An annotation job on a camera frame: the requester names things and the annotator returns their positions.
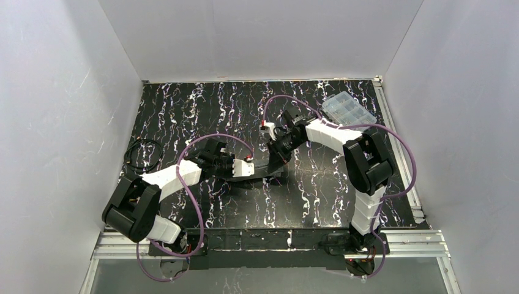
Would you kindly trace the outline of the grey fabric napkin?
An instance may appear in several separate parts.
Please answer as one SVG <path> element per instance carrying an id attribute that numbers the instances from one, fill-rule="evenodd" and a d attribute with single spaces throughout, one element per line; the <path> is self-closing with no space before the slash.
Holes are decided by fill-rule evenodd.
<path id="1" fill-rule="evenodd" d="M 234 159 L 232 175 L 227 178 L 227 181 L 238 182 L 238 181 L 250 181 L 263 178 L 279 178 L 286 173 L 287 169 L 282 166 L 276 170 L 269 169 L 268 159 L 252 159 L 242 160 Z"/>

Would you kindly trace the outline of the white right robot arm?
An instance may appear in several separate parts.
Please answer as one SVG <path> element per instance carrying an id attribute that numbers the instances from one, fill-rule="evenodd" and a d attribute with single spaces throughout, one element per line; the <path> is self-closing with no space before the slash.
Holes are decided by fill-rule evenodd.
<path id="1" fill-rule="evenodd" d="M 318 143 L 341 154 L 345 159 L 347 175 L 355 189 L 355 207 L 351 226 L 364 236 L 379 225 L 378 208 L 386 186 L 395 173 L 395 164 L 374 128 L 337 126 L 316 115 L 303 115 L 295 109 L 283 112 L 286 129 L 278 132 L 265 119 L 260 130 L 269 134 L 269 159 L 265 167 L 273 174 L 290 160 L 295 149 L 307 142 Z"/>

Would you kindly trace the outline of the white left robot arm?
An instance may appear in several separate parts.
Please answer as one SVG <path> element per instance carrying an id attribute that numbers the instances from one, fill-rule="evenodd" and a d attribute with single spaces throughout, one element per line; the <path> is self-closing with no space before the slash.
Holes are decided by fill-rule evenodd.
<path id="1" fill-rule="evenodd" d="M 181 226 L 159 215 L 168 196 L 207 178 L 237 179 L 255 174 L 253 156 L 238 159 L 226 144 L 208 139 L 205 146 L 187 153 L 178 164 L 142 176 L 123 176 L 102 213 L 102 221 L 138 243 L 143 239 L 173 244 Z"/>

